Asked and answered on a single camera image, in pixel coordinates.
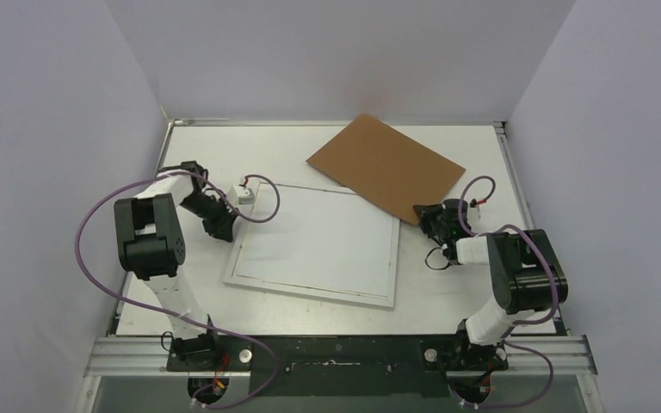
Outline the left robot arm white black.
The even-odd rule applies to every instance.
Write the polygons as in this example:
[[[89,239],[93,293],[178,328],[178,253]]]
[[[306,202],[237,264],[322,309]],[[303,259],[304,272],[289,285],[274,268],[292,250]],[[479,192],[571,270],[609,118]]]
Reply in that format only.
[[[213,370],[223,348],[210,330],[210,316],[201,308],[182,272],[187,246],[178,208],[198,217],[205,232],[232,242],[235,212],[218,195],[206,194],[208,172],[196,161],[162,168],[157,181],[133,198],[114,203],[120,265],[142,280],[170,311],[168,370]]]

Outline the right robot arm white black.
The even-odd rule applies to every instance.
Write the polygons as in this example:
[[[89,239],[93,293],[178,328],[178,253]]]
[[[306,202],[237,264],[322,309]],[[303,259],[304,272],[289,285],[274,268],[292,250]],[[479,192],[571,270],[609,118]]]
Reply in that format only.
[[[541,229],[475,234],[470,221],[479,217],[480,206],[478,200],[448,199],[413,207],[444,268],[480,266],[490,276],[490,298],[454,334],[451,364],[463,370],[503,365],[503,339],[537,312],[552,317],[568,296],[547,234]]]

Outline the white brown backing board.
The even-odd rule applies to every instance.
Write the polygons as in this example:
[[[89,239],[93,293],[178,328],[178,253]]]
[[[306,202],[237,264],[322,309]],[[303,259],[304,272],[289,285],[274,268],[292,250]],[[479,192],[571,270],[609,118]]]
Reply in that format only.
[[[306,162],[411,225],[419,223],[414,206],[440,203],[466,171],[369,114],[358,115]]]

